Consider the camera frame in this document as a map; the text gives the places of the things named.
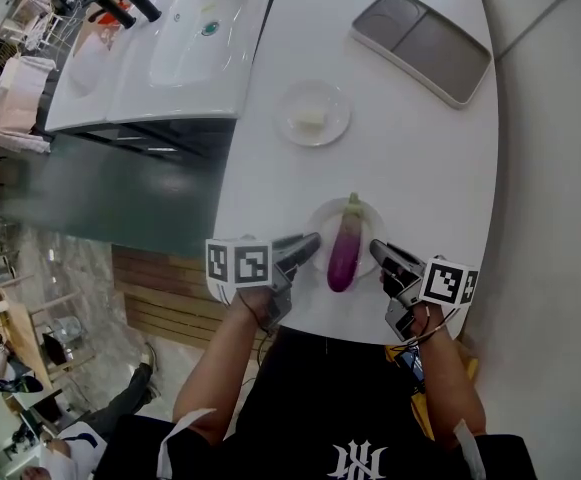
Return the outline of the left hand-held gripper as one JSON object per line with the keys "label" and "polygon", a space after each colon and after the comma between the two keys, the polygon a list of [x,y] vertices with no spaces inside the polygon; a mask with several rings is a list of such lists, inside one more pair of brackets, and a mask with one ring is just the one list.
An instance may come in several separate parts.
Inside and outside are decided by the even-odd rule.
{"label": "left hand-held gripper", "polygon": [[242,238],[208,239],[205,243],[206,284],[224,305],[248,288],[264,288],[271,298],[256,310],[259,327],[271,331],[289,312],[289,292],[296,273],[321,247],[318,232],[294,234],[274,241]]}

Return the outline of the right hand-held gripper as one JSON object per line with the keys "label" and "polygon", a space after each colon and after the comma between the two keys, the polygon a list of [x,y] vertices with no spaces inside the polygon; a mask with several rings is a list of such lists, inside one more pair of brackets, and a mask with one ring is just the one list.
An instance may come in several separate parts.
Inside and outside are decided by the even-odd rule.
{"label": "right hand-held gripper", "polygon": [[[422,341],[445,327],[463,308],[472,304],[480,276],[476,268],[433,258],[427,263],[413,254],[373,239],[369,251],[381,266],[383,291],[390,297],[385,320],[401,341]],[[411,333],[414,307],[426,306],[426,333]],[[435,326],[430,326],[431,304],[451,311]]]}

